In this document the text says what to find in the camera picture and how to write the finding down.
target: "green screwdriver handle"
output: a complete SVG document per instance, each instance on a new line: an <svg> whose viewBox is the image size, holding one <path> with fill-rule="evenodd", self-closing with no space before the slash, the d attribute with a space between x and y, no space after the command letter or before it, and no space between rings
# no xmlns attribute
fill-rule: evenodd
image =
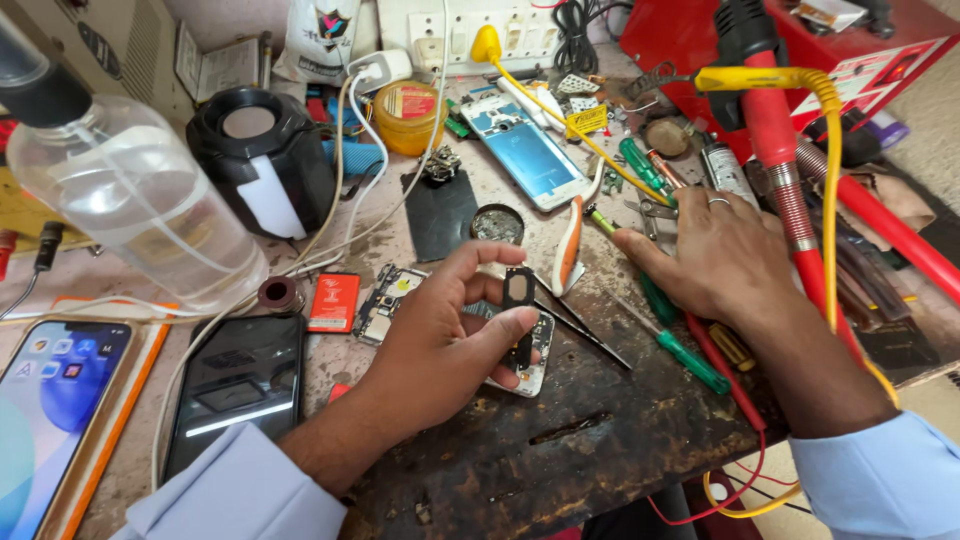
<svg viewBox="0 0 960 540"><path fill-rule="evenodd" d="M653 163L643 155L643 152L640 152L640 149L636 146L632 138L625 138L620 141L620 154L623 154L624 159L634 168L636 175L639 176L641 180L652 189L664 193L667 202L669 202L672 207L675 208L677 206L677 202L674 201L673 196L666 192L666 188L668 187L666 180L657 172Z"/></svg>
<svg viewBox="0 0 960 540"><path fill-rule="evenodd" d="M730 381L720 375L713 366L707 364L699 355L691 352L684 347L669 330L664 330L657 335L657 342L673 354L673 356L686 366L686 369L693 372L697 379L702 380L711 390L717 394L726 394L730 392Z"/></svg>

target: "orange and white tool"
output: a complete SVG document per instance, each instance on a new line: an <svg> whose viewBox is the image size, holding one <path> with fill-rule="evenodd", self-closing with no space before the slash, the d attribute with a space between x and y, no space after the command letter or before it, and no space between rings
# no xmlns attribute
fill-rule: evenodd
<svg viewBox="0 0 960 540"><path fill-rule="evenodd" d="M564 235L557 245L557 255L553 259L553 272L550 273L550 289L554 296L561 297L573 283L570 282L570 271L577 262L577 251L580 249L580 227L584 222L584 204L589 201L600 187L603 180L603 160L598 160L597 170L593 174L593 184L580 195L570 201L570 224L566 226Z"/></svg>

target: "black speaker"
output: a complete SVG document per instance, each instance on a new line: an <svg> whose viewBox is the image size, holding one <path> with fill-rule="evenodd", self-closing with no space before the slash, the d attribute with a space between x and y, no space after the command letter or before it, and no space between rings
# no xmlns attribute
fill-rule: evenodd
<svg viewBox="0 0 960 540"><path fill-rule="evenodd" d="M306 108L252 86L217 92L194 114L186 141L252 233L300 239L333 206L336 179Z"/></svg>

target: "plastic bag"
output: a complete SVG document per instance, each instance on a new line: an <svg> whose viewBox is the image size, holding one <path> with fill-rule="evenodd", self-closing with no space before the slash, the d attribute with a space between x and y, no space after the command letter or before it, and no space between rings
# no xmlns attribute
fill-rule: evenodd
<svg viewBox="0 0 960 540"><path fill-rule="evenodd" d="M360 0L292 0L287 43L274 73L291 81L341 85L359 5Z"/></svg>

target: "red phone battery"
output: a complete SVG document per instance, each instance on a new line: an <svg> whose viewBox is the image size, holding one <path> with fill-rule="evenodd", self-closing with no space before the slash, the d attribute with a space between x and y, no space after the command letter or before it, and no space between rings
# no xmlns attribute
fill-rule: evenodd
<svg viewBox="0 0 960 540"><path fill-rule="evenodd" d="M360 276L357 274L321 274L317 294L310 308L309 331L347 333L353 327Z"/></svg>

